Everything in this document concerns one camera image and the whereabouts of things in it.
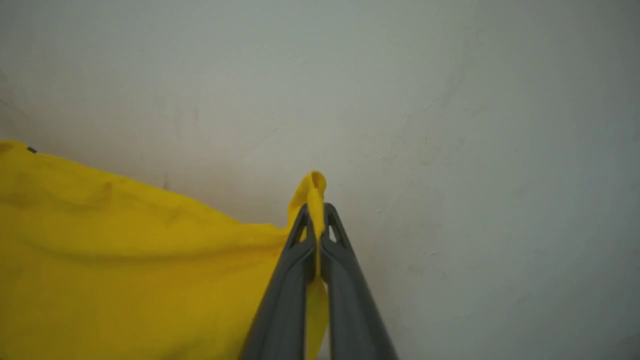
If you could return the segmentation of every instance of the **yellow towel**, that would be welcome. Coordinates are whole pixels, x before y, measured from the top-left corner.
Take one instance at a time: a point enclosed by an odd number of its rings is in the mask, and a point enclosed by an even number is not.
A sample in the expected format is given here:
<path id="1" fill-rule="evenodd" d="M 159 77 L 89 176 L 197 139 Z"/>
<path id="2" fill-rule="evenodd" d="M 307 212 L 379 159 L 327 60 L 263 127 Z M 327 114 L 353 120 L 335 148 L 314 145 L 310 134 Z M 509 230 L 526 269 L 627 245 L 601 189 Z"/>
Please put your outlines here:
<path id="1" fill-rule="evenodd" d="M 288 227 L 0 142 L 0 359 L 235 359 L 298 211 L 323 231 L 319 172 Z M 307 352 L 328 323 L 307 289 Z"/>

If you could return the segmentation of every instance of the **yellow cloth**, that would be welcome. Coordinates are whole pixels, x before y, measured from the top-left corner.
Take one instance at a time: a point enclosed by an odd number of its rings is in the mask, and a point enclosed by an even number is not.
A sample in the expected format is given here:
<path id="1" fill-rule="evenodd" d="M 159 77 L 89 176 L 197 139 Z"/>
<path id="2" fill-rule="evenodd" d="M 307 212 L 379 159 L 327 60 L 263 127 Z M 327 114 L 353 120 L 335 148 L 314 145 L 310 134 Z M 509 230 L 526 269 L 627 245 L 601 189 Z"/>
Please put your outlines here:
<path id="1" fill-rule="evenodd" d="M 288 227 L 0 142 L 0 359 L 235 359 L 296 215 L 323 231 L 319 172 Z M 308 286 L 307 351 L 328 323 Z"/>

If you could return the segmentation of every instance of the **yellow fabric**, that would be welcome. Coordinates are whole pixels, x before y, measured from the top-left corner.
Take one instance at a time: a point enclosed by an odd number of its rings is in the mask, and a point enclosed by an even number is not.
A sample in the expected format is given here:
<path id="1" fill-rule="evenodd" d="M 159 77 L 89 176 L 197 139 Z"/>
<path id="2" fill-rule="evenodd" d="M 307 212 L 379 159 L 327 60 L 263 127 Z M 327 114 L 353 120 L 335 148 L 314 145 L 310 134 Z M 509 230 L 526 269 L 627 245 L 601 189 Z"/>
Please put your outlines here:
<path id="1" fill-rule="evenodd" d="M 304 203 L 322 233 L 325 187 L 319 172 L 302 180 L 285 229 L 242 224 L 0 142 L 0 359 L 237 358 Z M 319 276 L 307 294 L 315 359 L 328 323 Z"/>

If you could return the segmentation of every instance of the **white wall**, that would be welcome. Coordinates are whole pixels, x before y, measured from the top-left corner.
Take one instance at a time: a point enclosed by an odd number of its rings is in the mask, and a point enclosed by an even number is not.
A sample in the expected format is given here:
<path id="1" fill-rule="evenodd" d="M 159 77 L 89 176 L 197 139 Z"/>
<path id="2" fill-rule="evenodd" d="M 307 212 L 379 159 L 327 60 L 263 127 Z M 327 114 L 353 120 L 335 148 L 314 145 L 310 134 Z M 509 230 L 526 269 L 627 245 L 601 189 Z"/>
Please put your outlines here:
<path id="1" fill-rule="evenodd" d="M 322 170 L 403 359 L 637 359 L 639 10 L 5 0 L 0 131 L 247 222 Z"/>

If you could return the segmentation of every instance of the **wall stain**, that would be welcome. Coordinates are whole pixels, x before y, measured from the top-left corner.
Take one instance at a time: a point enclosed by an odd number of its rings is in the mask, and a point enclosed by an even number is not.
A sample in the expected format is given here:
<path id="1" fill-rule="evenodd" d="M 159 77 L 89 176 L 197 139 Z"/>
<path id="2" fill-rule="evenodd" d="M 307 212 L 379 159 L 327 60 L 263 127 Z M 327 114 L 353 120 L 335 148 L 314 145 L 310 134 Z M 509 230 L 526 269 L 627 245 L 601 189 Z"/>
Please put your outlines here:
<path id="1" fill-rule="evenodd" d="M 551 255 L 551 251 L 539 248 L 533 249 L 532 253 L 534 259 L 546 258 L 547 256 Z"/>
<path id="2" fill-rule="evenodd" d="M 446 85 L 436 99 L 440 100 L 440 108 L 446 110 L 449 102 L 459 92 L 465 82 L 469 68 L 473 65 L 472 52 L 474 47 L 479 43 L 481 29 L 477 26 L 478 4 L 474 8 L 472 25 L 465 28 L 465 36 L 463 40 L 463 49 L 460 56 L 458 66 L 448 75 Z"/>
<path id="3" fill-rule="evenodd" d="M 618 342 L 618 344 L 616 344 L 616 348 L 633 347 L 638 345 L 640 345 L 640 333 L 633 336 L 629 336 L 627 338 L 623 338 Z"/>
<path id="4" fill-rule="evenodd" d="M 260 144 L 265 142 L 268 138 L 272 137 L 275 133 L 277 133 L 281 128 L 286 126 L 288 123 L 289 121 L 286 120 L 285 122 L 282 123 L 282 125 L 276 126 L 267 135 L 265 135 L 260 140 L 258 140 L 258 142 L 246 153 L 246 155 L 243 156 L 243 161 L 253 156 L 259 150 Z"/>
<path id="5" fill-rule="evenodd" d="M 162 188 L 165 190 L 171 190 L 171 182 L 169 182 L 169 175 L 167 173 L 164 173 L 164 181 L 163 181 Z"/>
<path id="6" fill-rule="evenodd" d="M 200 121 L 200 99 L 196 102 L 196 106 L 193 107 L 193 120 L 195 122 Z"/>
<path id="7" fill-rule="evenodd" d="M 522 306 L 524 306 L 526 303 L 528 303 L 531 299 L 533 298 L 533 294 L 532 293 L 526 293 L 524 295 L 522 295 L 521 297 L 518 297 L 515 302 L 513 303 L 513 305 L 517 308 L 520 308 Z"/>
<path id="8" fill-rule="evenodd" d="M 471 110 L 471 119 L 475 119 L 476 117 L 478 117 L 478 115 L 482 114 L 483 112 L 485 112 L 487 110 L 486 106 L 480 106 L 478 108 L 474 108 Z"/>
<path id="9" fill-rule="evenodd" d="M 529 185 L 522 184 L 513 189 L 511 195 L 518 200 L 522 200 L 527 195 L 527 193 L 529 193 Z"/>
<path id="10" fill-rule="evenodd" d="M 180 103 L 178 100 L 175 100 L 173 105 L 173 117 L 172 123 L 175 130 L 175 136 L 180 138 L 180 122 L 182 121 L 182 108 L 180 107 Z"/>
<path id="11" fill-rule="evenodd" d="M 411 264 L 406 268 L 406 271 L 411 274 L 411 275 L 415 275 L 415 276 L 422 276 L 424 275 L 424 269 L 419 265 L 419 264 Z"/>

